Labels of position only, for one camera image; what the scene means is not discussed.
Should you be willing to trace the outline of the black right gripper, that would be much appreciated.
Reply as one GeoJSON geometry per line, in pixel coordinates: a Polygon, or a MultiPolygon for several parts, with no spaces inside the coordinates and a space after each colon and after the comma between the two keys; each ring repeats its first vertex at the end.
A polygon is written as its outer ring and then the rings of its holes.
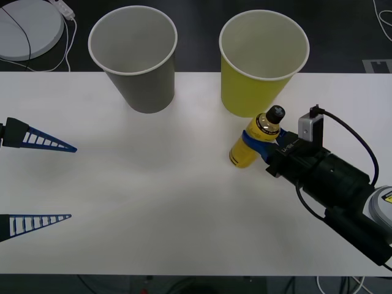
{"type": "Polygon", "coordinates": [[[283,177],[292,184],[304,181],[304,178],[331,154],[326,148],[314,146],[313,143],[284,129],[280,130],[276,143],[254,139],[245,130],[241,138],[269,165],[266,171],[270,175],[275,178],[283,177]]]}

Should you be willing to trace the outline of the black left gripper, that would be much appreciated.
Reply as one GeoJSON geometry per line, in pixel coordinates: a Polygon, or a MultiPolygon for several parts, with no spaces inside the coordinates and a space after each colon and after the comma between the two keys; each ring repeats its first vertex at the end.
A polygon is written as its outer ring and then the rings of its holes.
{"type": "MultiPolygon", "coordinates": [[[[0,146],[4,140],[4,133],[6,147],[77,152],[76,147],[16,118],[8,117],[5,126],[0,123],[0,146]]],[[[57,224],[71,217],[71,214],[2,214],[1,242],[57,224]]]]}

